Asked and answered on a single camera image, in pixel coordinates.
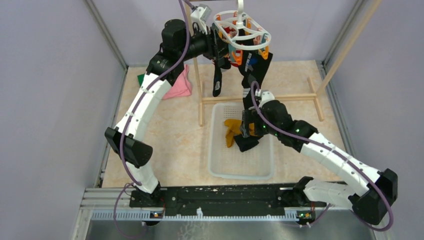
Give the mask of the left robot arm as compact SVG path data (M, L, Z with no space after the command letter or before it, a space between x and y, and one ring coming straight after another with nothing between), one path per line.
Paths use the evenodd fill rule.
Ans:
M192 27L193 34L190 34L186 22L181 19L165 23L159 51L150 59L136 97L116 126L108 127L104 133L141 193L141 200L149 207L156 206L161 198L160 183L149 162L153 148L143 142L155 110L182 74L185 61L204 56L222 63L229 52L215 24L206 31L201 31L199 23L193 23Z

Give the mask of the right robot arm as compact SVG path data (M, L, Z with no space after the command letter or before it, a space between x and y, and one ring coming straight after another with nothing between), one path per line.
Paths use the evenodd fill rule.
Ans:
M302 177L288 194L293 204L323 202L351 210L364 224L386 231L394 224L393 203L398 197L398 175L379 170L331 143L316 127L295 120L280 101L243 99L241 134L272 135L284 146L307 156L342 179L342 183Z

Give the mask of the black sock with grey patches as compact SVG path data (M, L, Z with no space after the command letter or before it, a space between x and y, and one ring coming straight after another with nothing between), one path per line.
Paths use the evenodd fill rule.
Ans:
M258 82L262 86L263 80L267 74L274 54L269 53L268 58L264 59L256 51L244 51L242 54L242 63L238 66L240 74L243 76L241 85L243 88L242 102L245 110L253 106L251 97L251 82Z

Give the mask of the yellow sock with brown stripes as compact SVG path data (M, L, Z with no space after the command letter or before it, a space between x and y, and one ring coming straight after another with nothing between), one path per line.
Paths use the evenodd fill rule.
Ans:
M235 143L235 136L241 135L242 132L240 131L242 121L239 119L226 119L224 121L224 126L227 127L226 134L225 134L225 142L226 147L231 148L233 144Z

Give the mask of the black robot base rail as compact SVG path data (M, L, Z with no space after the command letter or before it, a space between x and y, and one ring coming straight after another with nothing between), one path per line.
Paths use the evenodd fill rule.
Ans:
M310 201L293 183L158 186L153 193L133 190L129 206L143 210L161 208L168 217L204 217L237 219L285 216L288 208L327 207Z

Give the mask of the black sock plain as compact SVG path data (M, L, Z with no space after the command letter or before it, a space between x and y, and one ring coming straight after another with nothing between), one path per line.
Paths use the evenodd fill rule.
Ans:
M237 144L240 152L246 152L255 146L257 146L260 142L261 136L248 136L243 137L241 134L234 136L234 141Z

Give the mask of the white round clip hanger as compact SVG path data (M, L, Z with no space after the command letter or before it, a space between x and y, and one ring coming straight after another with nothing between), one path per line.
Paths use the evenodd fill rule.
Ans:
M244 10L244 1L236 1L236 10L221 11L214 15L213 22L224 34L225 27L237 30L234 38L224 39L233 48L243 51L258 51L263 54L269 50L272 35L257 23Z

